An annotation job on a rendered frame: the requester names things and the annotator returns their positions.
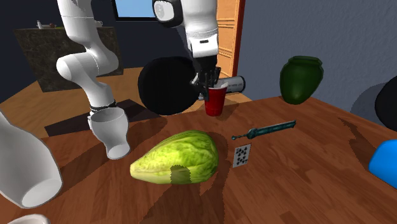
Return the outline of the dark stone counter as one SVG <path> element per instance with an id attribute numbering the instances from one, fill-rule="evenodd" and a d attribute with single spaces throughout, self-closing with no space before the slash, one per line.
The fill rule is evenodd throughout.
<path id="1" fill-rule="evenodd" d="M 15 35 L 43 92 L 84 88 L 111 93 L 97 76 L 123 73 L 114 27 L 92 17 L 63 17 L 63 29 L 17 29 Z"/>

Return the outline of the teal toy sword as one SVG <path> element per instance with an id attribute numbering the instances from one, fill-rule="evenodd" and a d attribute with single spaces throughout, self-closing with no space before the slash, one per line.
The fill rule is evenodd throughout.
<path id="1" fill-rule="evenodd" d="M 271 126 L 261 127 L 261 128 L 253 128 L 250 129 L 246 134 L 240 136 L 232 136 L 232 140 L 236 140 L 237 138 L 247 137 L 248 139 L 253 139 L 258 136 L 262 136 L 265 134 L 277 132 L 280 130 L 290 129 L 296 125 L 296 120 L 292 120 L 289 122 L 279 123 Z"/>

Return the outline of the green cabbage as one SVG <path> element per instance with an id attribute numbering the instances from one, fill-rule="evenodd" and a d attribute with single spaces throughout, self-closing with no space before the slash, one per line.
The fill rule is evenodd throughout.
<path id="1" fill-rule="evenodd" d="M 187 130 L 154 146 L 130 165 L 130 175 L 155 184 L 185 185 L 207 181 L 217 171 L 218 149 L 206 132 Z"/>

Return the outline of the black round object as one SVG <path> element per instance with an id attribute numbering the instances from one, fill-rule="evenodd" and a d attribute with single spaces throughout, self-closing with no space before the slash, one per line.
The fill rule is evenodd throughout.
<path id="1" fill-rule="evenodd" d="M 147 63 L 138 78 L 142 103 L 158 115 L 174 115 L 191 107 L 199 93 L 190 84 L 195 77 L 191 59 L 162 57 Z"/>

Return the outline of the window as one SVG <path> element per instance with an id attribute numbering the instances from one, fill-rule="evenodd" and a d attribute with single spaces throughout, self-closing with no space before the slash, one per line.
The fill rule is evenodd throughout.
<path id="1" fill-rule="evenodd" d="M 116 21 L 155 21 L 152 0 L 111 0 Z"/>

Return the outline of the silver can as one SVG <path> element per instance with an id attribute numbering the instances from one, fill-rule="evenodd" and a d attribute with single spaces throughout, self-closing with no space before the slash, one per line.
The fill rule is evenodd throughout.
<path id="1" fill-rule="evenodd" d="M 228 87 L 226 90 L 227 94 L 235 93 L 235 92 L 241 93 L 244 91 L 246 87 L 246 81 L 242 76 L 219 78 L 217 84 L 222 85 L 226 82 L 228 83 Z"/>

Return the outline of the small white vase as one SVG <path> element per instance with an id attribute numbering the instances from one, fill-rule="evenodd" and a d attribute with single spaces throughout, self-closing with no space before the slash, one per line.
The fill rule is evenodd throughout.
<path id="1" fill-rule="evenodd" d="M 117 160 L 130 153 L 127 142 L 129 121 L 122 108 L 97 111 L 88 117 L 88 123 L 94 136 L 104 144 L 109 159 Z"/>

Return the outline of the large white vase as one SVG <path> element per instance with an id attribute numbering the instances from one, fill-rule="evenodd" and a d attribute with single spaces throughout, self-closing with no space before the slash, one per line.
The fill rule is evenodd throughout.
<path id="1" fill-rule="evenodd" d="M 47 145 L 0 111 L 0 194 L 21 208 L 34 208 L 52 200 L 62 185 Z"/>

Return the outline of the black rounded object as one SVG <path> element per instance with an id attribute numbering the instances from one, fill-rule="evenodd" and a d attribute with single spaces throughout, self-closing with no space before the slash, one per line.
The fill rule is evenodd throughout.
<path id="1" fill-rule="evenodd" d="M 377 95 L 375 112 L 387 128 L 397 132 L 397 76 L 389 80 Z"/>

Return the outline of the white rounded object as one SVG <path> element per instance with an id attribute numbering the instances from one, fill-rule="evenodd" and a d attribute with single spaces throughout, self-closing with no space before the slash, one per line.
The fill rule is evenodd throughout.
<path id="1" fill-rule="evenodd" d="M 51 224 L 51 222 L 42 214 L 28 214 L 14 219 L 7 224 Z"/>

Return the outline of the dark green vase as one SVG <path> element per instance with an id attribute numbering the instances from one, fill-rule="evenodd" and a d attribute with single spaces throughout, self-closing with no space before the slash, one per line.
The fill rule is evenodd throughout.
<path id="1" fill-rule="evenodd" d="M 323 79 L 322 62 L 317 57 L 294 56 L 280 72 L 280 91 L 289 104 L 301 104 L 316 91 Z"/>

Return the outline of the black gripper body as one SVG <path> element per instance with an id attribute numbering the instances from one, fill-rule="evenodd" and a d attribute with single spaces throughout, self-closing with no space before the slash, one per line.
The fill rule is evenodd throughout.
<path id="1" fill-rule="evenodd" d="M 209 73 L 216 75 L 217 55 L 193 58 L 193 66 L 196 74 Z"/>

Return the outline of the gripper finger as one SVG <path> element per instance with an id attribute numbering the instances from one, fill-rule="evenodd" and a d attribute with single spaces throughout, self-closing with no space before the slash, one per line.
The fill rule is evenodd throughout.
<path id="1" fill-rule="evenodd" d="M 195 77 L 190 81 L 190 84 L 202 95 L 205 101 L 209 100 L 209 78 L 210 75 L 208 72 L 200 71 L 196 72 Z"/>
<path id="2" fill-rule="evenodd" d="M 210 82 L 210 87 L 214 88 L 215 85 L 217 84 L 219 80 L 219 74 L 221 72 L 221 68 L 216 66 L 214 71 L 211 73 L 211 82 Z"/>

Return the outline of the playing card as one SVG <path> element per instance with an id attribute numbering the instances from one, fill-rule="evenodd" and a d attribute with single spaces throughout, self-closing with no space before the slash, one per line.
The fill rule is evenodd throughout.
<path id="1" fill-rule="evenodd" d="M 233 154 L 233 168 L 247 164 L 251 143 L 236 147 Z"/>

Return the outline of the red plastic cup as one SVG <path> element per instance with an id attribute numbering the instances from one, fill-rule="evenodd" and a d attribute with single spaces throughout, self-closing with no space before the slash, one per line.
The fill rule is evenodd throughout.
<path id="1" fill-rule="evenodd" d="M 226 87 L 209 88 L 209 100 L 205 100 L 205 112 L 207 115 L 219 116 L 222 114 L 226 90 Z"/>

